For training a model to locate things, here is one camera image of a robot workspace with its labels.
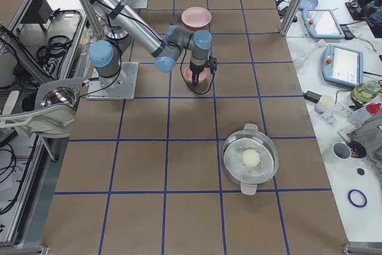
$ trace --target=gray cloth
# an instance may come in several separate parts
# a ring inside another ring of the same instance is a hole
[[[352,131],[348,136],[364,146],[367,158],[371,163],[375,174],[382,180],[382,112],[370,118],[360,128]]]

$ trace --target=blue rubber band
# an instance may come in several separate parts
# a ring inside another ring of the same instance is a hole
[[[353,192],[357,192],[357,193],[359,193],[359,194],[361,194],[362,195],[362,197],[363,197],[363,201],[364,201],[364,203],[363,204],[356,204],[353,200],[352,200],[352,193]],[[366,198],[366,195],[362,192],[362,191],[360,191],[360,190],[358,190],[358,189],[352,189],[352,190],[350,190],[348,193],[347,193],[347,199],[349,200],[349,202],[350,202],[350,204],[352,205],[352,206],[354,206],[354,207],[357,207],[357,208],[364,208],[366,205],[367,205],[367,203],[368,203],[368,199]]]

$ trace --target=screen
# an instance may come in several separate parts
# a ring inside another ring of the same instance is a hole
[[[358,84],[359,53],[334,48],[332,78]]]
[[[341,35],[330,11],[309,10],[318,35]]]

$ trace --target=stainless steel bowl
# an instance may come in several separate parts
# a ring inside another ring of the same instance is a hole
[[[260,161],[246,165],[244,152],[254,151]],[[256,193],[257,185],[270,180],[279,167],[279,154],[275,144],[257,130],[255,124],[246,124],[244,130],[231,134],[224,143],[221,164],[227,177],[241,187],[247,195]]]
[[[69,87],[58,87],[51,90],[41,101],[41,107],[48,107],[54,104],[68,104],[71,107],[76,105],[78,95]]]

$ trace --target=blue plate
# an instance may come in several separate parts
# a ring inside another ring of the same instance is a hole
[[[318,0],[301,0],[299,10],[315,9],[318,5]]]

